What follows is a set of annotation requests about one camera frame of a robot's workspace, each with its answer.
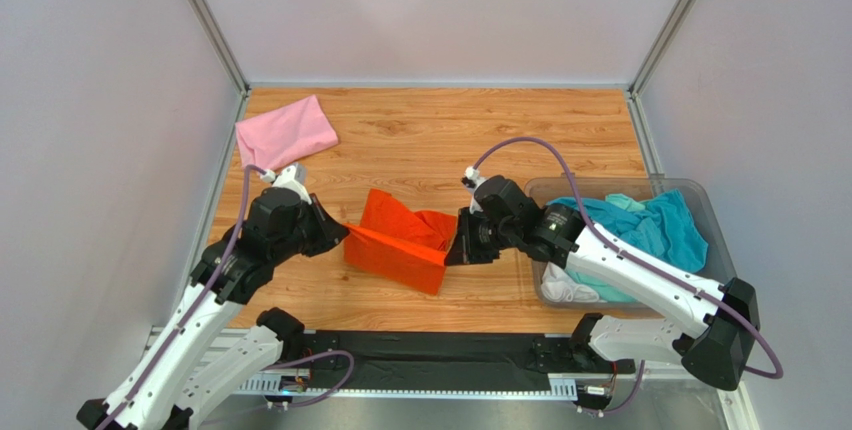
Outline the orange t shirt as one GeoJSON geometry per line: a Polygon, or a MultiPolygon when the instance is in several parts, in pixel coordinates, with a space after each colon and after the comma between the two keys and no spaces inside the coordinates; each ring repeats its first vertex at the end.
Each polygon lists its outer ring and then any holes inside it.
{"type": "Polygon", "coordinates": [[[456,226],[454,215],[412,211],[391,194],[372,189],[360,222],[347,226],[344,261],[421,293],[436,295],[443,285],[444,260],[456,226]]]}

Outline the pink t shirt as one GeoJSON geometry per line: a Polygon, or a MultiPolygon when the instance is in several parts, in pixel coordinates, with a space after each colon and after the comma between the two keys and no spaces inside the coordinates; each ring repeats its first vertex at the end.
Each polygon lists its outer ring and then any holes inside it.
{"type": "Polygon", "coordinates": [[[316,95],[235,124],[243,168],[282,169],[339,144],[316,95]]]}

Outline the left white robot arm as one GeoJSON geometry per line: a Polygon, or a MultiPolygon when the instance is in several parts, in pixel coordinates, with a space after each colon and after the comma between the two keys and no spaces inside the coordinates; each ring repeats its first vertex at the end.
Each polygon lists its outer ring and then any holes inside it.
{"type": "Polygon", "coordinates": [[[309,354],[304,324],[271,308],[231,348],[201,363],[278,266],[324,254],[349,234],[307,190],[303,165],[281,171],[249,165],[243,179],[252,174],[267,188],[256,198],[242,195],[235,225],[203,251],[180,303],[134,370],[107,397],[81,406],[76,419],[85,428],[197,429],[258,372],[339,356],[337,350],[309,354]]]}

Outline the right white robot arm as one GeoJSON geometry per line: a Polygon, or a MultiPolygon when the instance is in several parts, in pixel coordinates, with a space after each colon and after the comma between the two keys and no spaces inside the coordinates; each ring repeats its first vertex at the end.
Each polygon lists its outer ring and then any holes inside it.
{"type": "Polygon", "coordinates": [[[511,179],[462,178],[471,202],[458,212],[447,266],[489,264],[516,249],[562,272],[593,276],[658,313],[619,320],[587,313],[572,340],[607,361],[646,360],[681,365],[716,389],[738,388],[758,342],[755,288],[732,278],[722,284],[681,270],[622,241],[567,205],[538,204],[511,179]]]}

